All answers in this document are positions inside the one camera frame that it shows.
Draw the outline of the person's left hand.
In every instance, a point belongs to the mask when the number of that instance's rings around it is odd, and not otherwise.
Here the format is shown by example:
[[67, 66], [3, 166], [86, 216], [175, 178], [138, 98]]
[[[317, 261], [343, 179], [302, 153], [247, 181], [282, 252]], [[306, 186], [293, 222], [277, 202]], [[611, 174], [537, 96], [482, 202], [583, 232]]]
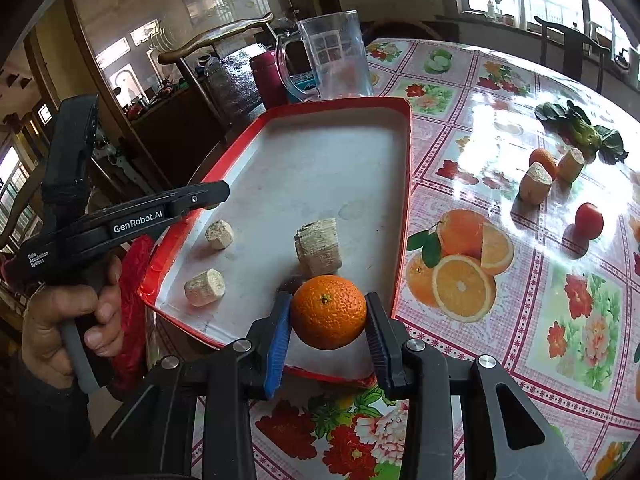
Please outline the person's left hand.
[[21, 359], [45, 384], [70, 388], [74, 366], [65, 331], [76, 318], [92, 314], [96, 320], [86, 330], [81, 348], [99, 358], [112, 358], [122, 350], [122, 300], [119, 279], [122, 263], [108, 260], [104, 287], [96, 292], [88, 285], [43, 287], [30, 298], [23, 322]]

